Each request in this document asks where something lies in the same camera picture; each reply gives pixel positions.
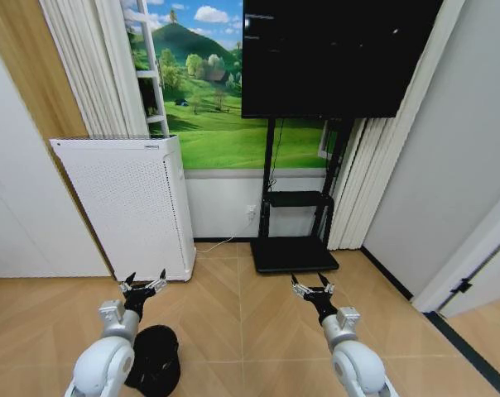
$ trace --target door hinge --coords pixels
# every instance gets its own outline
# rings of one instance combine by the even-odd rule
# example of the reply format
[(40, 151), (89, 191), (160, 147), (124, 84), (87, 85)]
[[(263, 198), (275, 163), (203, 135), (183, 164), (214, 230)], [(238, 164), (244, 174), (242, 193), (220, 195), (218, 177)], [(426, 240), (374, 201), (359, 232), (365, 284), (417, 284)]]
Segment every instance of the door hinge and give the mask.
[(469, 277), (463, 278), (460, 281), (459, 285), (456, 288), (452, 289), (450, 292), (452, 292), (453, 294), (455, 294), (456, 292), (467, 292), (467, 290), (473, 286), (471, 283), (469, 283), (469, 280)]

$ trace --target landscape mural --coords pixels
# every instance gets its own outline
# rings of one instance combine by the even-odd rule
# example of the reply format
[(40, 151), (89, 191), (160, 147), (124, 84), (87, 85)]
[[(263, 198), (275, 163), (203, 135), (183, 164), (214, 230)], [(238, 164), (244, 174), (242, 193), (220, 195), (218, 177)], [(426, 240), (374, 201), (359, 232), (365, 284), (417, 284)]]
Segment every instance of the landscape mural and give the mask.
[[(262, 168), (267, 121), (241, 118), (242, 2), (167, 1), (147, 0), (149, 27), (161, 65), (170, 133), (180, 138), (184, 167)], [(122, 0), (122, 6), (136, 68), (149, 69), (141, 26), (127, 21), (127, 15), (137, 12), (136, 1)], [(138, 81), (147, 115), (156, 114), (151, 80)], [(307, 76), (307, 81), (293, 84), (319, 83)], [(277, 120), (275, 143), (280, 125)], [(325, 160), (318, 157), (322, 129), (322, 121), (286, 119), (276, 167), (324, 167)], [(150, 131), (159, 136), (160, 125), (151, 125)]]

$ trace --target black tv screen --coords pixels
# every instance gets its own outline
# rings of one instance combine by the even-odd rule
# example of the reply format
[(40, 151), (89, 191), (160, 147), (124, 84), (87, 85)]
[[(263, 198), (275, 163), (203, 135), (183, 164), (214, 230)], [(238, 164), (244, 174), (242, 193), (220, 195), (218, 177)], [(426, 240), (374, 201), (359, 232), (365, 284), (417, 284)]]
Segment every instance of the black tv screen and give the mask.
[(243, 117), (394, 117), (441, 3), (245, 0)]

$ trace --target door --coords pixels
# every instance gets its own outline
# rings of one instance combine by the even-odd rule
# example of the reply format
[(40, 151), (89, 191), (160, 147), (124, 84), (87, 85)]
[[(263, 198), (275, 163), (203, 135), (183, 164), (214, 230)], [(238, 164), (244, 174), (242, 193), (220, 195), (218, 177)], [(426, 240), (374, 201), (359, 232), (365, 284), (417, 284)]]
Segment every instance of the door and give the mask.
[(442, 306), (447, 318), (500, 299), (500, 246), (469, 278), (469, 289), (456, 292)]
[(109, 273), (0, 59), (0, 277), (82, 275)]
[(47, 261), (0, 199), (0, 277), (24, 275), (22, 264), (42, 272)]

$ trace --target white air purifier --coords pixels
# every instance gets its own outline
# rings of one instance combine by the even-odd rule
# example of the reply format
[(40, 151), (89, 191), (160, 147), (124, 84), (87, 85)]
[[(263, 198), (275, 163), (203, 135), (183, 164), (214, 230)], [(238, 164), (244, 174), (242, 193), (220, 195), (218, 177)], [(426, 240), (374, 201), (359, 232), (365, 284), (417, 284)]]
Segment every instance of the white air purifier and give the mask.
[(156, 280), (163, 269), (168, 280), (190, 279), (196, 249), (178, 136), (50, 143), (118, 280), (134, 271)]

